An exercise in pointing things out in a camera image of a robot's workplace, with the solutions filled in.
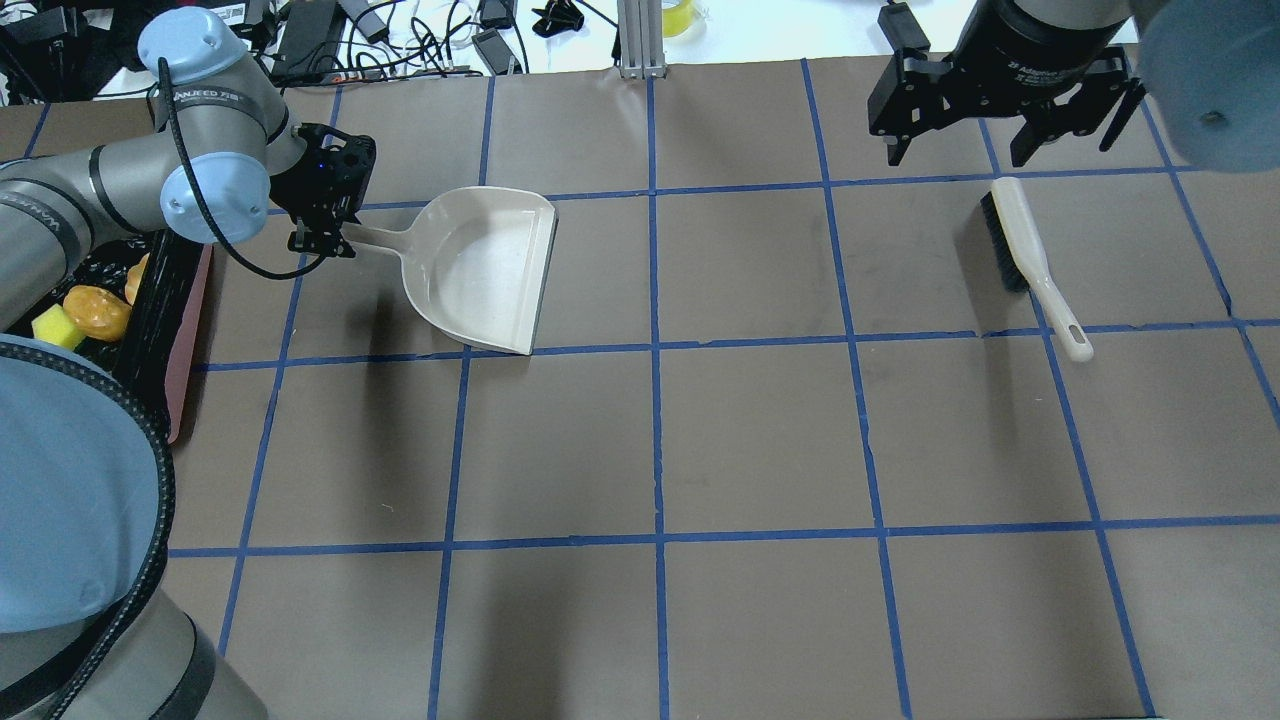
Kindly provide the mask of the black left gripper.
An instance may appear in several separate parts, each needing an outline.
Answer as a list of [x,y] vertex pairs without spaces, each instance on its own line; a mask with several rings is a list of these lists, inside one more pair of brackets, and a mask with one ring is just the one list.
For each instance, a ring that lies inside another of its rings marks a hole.
[[356,219],[378,158],[376,141],[320,123],[302,123],[300,159],[270,181],[270,200],[305,228],[296,228],[288,250],[316,258],[356,256],[340,234]]

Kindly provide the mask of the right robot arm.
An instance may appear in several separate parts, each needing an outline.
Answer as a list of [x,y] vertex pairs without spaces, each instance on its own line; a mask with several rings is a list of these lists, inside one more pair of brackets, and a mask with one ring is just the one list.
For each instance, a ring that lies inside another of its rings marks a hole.
[[1108,151],[1153,97],[1193,167],[1277,168],[1275,1],[978,1],[940,60],[906,3],[886,3],[878,23],[893,53],[868,129],[893,167],[914,138],[972,118],[1024,120],[1014,167],[1065,136],[1101,132]]

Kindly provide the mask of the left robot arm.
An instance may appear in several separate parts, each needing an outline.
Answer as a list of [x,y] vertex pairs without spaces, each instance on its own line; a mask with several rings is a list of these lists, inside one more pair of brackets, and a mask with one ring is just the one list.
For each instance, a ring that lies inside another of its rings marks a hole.
[[166,369],[210,246],[271,206],[349,258],[375,141],[301,122],[236,32],[140,32],[151,135],[3,165],[3,716],[268,719],[163,591],[177,509]]

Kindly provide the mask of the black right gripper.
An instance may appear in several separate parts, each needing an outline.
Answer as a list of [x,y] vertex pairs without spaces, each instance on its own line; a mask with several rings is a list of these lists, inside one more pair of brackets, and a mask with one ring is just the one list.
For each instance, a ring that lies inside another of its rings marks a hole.
[[868,99],[869,132],[900,167],[913,140],[969,118],[1021,117],[1010,142],[1015,168],[1065,135],[1116,143],[1147,87],[1115,36],[1125,1],[978,1],[956,46],[938,60],[905,1],[887,1],[877,23],[892,54]]

